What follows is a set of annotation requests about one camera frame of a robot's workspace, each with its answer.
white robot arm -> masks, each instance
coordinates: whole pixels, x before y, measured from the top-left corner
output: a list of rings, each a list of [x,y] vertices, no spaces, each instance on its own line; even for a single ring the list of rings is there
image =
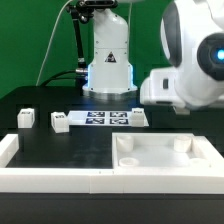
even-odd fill
[[[94,58],[88,66],[88,80],[83,86],[85,96],[120,100],[137,94],[133,68],[128,61],[128,24],[110,10],[117,7],[118,2],[136,0],[79,0],[76,4],[80,22],[87,23],[90,18],[94,21]]]
[[[141,86],[142,104],[198,109],[224,99],[224,0],[175,0],[161,23],[173,67],[154,69]]]

black tabletop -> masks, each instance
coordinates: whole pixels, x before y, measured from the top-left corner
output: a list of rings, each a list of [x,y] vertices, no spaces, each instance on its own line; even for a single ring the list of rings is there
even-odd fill
[[[149,127],[71,126],[56,134],[50,114],[70,110],[130,111],[143,107]],[[32,129],[17,128],[22,108],[34,108]],[[18,133],[20,149],[8,167],[112,168],[113,132],[203,135],[224,153],[224,110],[203,109],[189,116],[172,107],[139,104],[139,100],[106,102],[81,96],[72,87],[21,87],[0,100],[0,138]],[[148,224],[224,221],[223,195],[152,194],[14,194],[0,193],[2,223]]]
[[[56,134],[52,112],[131,111],[143,107],[149,127],[70,126],[69,133]],[[35,109],[31,129],[17,128],[22,108]],[[206,136],[224,153],[224,110],[203,109],[190,115],[176,115],[172,107],[140,105],[138,98],[103,101],[84,97],[73,87],[20,87],[0,100],[0,136],[18,133],[20,149],[8,167],[112,168],[113,132],[187,132]]]

